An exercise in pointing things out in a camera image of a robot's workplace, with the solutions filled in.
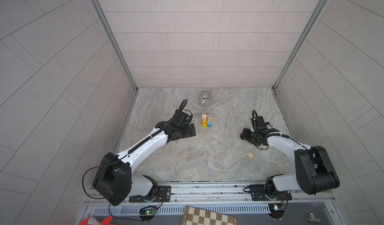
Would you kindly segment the letter R wooden block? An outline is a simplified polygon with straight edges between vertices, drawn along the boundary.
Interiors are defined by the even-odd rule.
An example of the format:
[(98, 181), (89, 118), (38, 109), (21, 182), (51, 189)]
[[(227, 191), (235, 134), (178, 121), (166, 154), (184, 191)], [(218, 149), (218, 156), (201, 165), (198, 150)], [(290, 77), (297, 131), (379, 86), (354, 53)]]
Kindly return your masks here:
[(211, 114), (208, 114), (207, 115), (207, 121), (212, 122), (212, 120), (213, 120), (213, 116)]

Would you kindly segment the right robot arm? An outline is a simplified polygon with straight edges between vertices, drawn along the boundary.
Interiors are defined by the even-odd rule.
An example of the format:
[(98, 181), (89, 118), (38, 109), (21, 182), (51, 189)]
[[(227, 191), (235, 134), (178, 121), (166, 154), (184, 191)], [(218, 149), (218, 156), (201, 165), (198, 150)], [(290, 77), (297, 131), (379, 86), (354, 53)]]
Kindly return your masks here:
[(325, 148), (300, 143), (272, 127), (262, 116), (252, 112), (250, 129), (245, 128), (242, 140), (260, 150), (275, 148), (292, 158), (295, 173), (274, 175), (264, 185), (249, 185), (244, 191), (253, 201), (289, 201), (291, 192), (316, 195), (340, 186), (340, 180)]

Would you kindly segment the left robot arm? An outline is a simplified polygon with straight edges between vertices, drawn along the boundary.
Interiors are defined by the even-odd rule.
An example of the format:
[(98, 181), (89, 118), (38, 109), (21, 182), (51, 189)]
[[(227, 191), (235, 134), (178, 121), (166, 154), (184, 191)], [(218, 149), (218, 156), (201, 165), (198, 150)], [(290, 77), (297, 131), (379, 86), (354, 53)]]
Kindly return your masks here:
[(147, 175), (133, 177), (135, 169), (153, 152), (167, 143), (196, 136), (193, 114), (178, 109), (169, 121), (159, 122), (155, 128), (130, 148), (106, 154), (96, 173), (93, 188), (112, 206), (127, 197), (139, 197), (151, 202), (157, 196), (158, 183)]

